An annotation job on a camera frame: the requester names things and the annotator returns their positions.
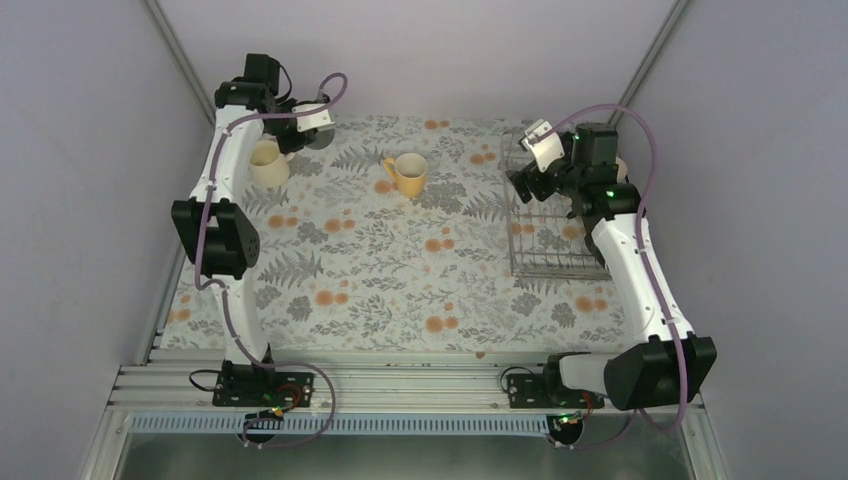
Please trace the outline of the cream ribbed mug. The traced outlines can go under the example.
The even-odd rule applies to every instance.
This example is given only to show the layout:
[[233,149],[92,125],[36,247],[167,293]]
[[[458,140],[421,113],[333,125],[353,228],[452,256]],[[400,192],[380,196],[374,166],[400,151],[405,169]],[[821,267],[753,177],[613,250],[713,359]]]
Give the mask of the cream ribbed mug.
[[249,161],[253,181],[267,189],[284,185],[290,178],[290,162],[294,157],[294,153],[282,153],[276,141],[260,140]]

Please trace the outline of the yellow mug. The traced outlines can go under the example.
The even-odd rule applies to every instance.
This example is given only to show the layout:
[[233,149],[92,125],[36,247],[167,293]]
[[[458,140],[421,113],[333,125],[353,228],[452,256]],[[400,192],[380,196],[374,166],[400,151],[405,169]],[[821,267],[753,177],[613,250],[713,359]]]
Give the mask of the yellow mug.
[[414,199],[422,193],[428,172],[427,161],[422,155],[404,153],[396,158],[386,158],[383,167],[402,196]]

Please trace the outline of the floral white mug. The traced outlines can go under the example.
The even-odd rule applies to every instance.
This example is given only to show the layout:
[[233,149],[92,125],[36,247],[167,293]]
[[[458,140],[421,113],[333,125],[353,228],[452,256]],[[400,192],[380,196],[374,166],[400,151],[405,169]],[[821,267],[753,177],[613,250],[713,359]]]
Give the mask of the floral white mug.
[[616,182],[617,183],[627,183],[628,182],[628,166],[627,166],[626,162],[622,158],[617,157],[615,159],[615,164],[616,164],[616,167],[617,167]]

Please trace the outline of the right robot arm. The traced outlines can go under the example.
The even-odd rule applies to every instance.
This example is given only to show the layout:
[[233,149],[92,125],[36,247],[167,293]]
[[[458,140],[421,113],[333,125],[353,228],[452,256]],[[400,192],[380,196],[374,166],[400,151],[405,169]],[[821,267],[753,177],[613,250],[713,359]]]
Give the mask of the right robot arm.
[[569,215],[582,223],[589,251],[609,272],[635,339],[620,354],[551,356],[544,399],[565,407],[592,392],[619,410],[688,404],[716,361],[716,347],[694,332],[664,277],[639,189],[619,176],[616,129],[582,123],[557,133],[538,120],[518,144],[532,160],[507,171],[507,179],[523,203],[554,194],[570,200]]

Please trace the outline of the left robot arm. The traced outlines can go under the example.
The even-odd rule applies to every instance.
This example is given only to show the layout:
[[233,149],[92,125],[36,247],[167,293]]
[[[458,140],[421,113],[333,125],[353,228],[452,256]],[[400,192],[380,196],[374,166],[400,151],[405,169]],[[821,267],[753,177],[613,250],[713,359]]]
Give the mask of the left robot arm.
[[255,405],[276,396],[279,380],[254,296],[260,236],[238,202],[253,159],[269,153],[271,164],[279,164],[331,144],[336,122],[330,109],[342,97],[329,96],[321,84],[315,99],[297,100],[280,88],[289,78],[277,59],[247,54],[242,74],[214,93],[214,135],[200,177],[188,198],[171,206],[195,286],[215,294],[223,316],[221,381],[239,381],[239,392]]

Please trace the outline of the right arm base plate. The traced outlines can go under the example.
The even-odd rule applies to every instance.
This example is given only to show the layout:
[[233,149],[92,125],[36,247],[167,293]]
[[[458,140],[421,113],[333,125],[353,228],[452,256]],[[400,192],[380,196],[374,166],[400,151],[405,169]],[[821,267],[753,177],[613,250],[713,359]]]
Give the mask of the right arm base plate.
[[598,409],[605,406],[604,399],[595,393],[566,387],[549,389],[538,374],[508,373],[505,388],[512,409]]

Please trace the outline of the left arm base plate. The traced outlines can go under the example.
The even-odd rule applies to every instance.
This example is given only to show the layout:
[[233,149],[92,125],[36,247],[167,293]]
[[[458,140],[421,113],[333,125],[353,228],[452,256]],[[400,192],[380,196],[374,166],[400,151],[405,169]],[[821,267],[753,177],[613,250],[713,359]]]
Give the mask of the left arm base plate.
[[215,407],[258,409],[309,407],[315,375],[308,372],[222,373],[212,397]]

